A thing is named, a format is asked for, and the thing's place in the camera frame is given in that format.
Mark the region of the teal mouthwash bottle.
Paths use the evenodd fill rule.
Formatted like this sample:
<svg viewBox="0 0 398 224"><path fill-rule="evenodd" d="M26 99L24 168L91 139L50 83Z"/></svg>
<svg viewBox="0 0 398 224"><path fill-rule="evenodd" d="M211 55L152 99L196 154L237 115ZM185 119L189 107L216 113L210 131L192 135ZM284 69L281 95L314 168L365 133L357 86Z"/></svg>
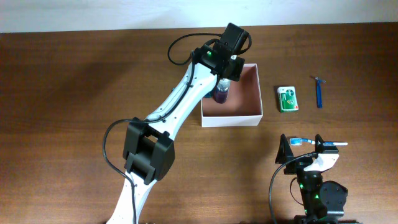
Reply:
<svg viewBox="0 0 398 224"><path fill-rule="evenodd" d="M212 89L211 91L209 91L209 92L204 96L204 98L212 98L212 97L213 97L213 94L214 94L214 89Z"/></svg>

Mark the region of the green soap box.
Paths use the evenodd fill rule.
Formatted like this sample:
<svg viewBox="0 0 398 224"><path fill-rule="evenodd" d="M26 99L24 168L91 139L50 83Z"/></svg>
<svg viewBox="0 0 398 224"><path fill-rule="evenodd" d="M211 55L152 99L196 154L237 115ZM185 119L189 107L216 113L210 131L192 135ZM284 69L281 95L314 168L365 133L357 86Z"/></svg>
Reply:
<svg viewBox="0 0 398 224"><path fill-rule="evenodd" d="M281 113L298 111L297 95L294 86L280 86L277 88L279 109Z"/></svg>

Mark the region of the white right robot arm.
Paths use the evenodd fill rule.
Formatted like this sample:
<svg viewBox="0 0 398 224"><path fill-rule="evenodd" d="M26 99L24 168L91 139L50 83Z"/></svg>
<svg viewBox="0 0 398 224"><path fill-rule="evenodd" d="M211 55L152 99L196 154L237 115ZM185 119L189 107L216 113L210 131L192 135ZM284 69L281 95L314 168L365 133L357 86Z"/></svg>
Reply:
<svg viewBox="0 0 398 224"><path fill-rule="evenodd" d="M305 213L294 216L293 223L339 223L345 214L348 189L335 181L324 181L322 174L336 164L340 156L338 147L347 143L324 141L317 134L314 140L309 140L315 146L314 151L295 156L290 148L292 141L284 134L280 136L275 159L279 167L272 175L269 186L269 208L273 221L277 220L272 207L272 186L277 173L283 170L285 175L295 176L293 180L298 183Z"/></svg>

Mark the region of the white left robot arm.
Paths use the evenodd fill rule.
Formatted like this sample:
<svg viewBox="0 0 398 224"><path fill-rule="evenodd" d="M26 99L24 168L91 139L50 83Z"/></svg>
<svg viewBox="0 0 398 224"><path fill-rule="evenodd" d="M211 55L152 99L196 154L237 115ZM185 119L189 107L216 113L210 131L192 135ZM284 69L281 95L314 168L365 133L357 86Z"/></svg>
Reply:
<svg viewBox="0 0 398 224"><path fill-rule="evenodd" d="M111 168L124 178L123 189L108 223L138 223L153 186L175 160L174 140L198 102L222 80L239 81L252 38L229 23L223 33L210 34L183 62L187 71L167 99L145 119L120 119L107 128L127 123L123 148L124 169Z"/></svg>

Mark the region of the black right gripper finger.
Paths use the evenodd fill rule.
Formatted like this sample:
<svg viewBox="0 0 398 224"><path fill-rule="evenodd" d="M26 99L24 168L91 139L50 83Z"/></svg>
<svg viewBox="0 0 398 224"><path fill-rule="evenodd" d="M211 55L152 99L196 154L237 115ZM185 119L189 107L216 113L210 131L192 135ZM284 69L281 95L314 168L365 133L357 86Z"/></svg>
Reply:
<svg viewBox="0 0 398 224"><path fill-rule="evenodd" d="M280 136L279 149L277 152L275 163L276 164L284 164L288 161L291 161L293 158L294 158L294 155L290 148L290 144L287 140L287 137L285 136L285 134L282 134Z"/></svg>
<svg viewBox="0 0 398 224"><path fill-rule="evenodd" d="M315 136L315 152L323 152L325 150L325 146L323 145L325 142L322 137L317 134Z"/></svg>

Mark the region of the clear purple liquid bottle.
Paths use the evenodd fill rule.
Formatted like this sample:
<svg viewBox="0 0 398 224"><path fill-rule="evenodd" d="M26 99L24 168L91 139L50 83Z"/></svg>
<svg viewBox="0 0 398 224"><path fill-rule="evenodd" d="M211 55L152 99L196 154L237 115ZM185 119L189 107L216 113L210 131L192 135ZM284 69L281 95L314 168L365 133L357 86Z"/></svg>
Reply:
<svg viewBox="0 0 398 224"><path fill-rule="evenodd" d="M213 91L213 98L217 103L223 104L226 102L230 86L231 80L227 78L222 78L218 82Z"/></svg>

